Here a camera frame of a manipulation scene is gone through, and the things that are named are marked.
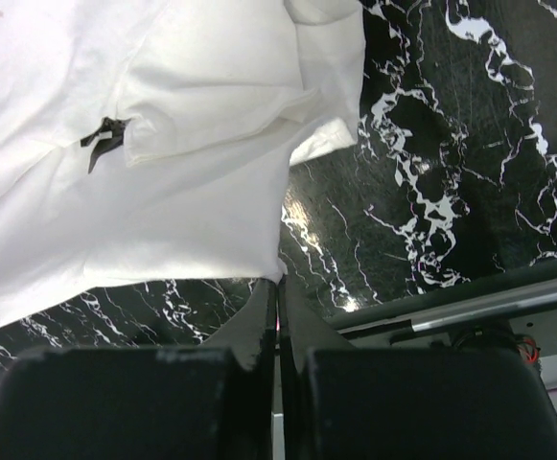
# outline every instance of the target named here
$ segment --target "glossy black surface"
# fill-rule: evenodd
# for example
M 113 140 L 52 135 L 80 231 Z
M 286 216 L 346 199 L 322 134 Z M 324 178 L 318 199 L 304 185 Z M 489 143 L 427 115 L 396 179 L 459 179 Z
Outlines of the glossy black surface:
M 557 1 L 365 0 L 359 143 L 291 170 L 281 257 L 330 316 L 557 258 Z M 94 289 L 0 330 L 199 343 L 250 280 Z

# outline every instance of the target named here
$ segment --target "white cloth fold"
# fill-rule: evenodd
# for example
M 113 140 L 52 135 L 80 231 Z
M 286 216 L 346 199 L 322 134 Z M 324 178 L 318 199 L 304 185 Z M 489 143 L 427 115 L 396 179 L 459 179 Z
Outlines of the white cloth fold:
M 290 163 L 357 136 L 361 7 L 318 1 L 0 0 L 0 327 L 92 287 L 280 279 Z M 105 116 L 125 145 L 89 175 Z

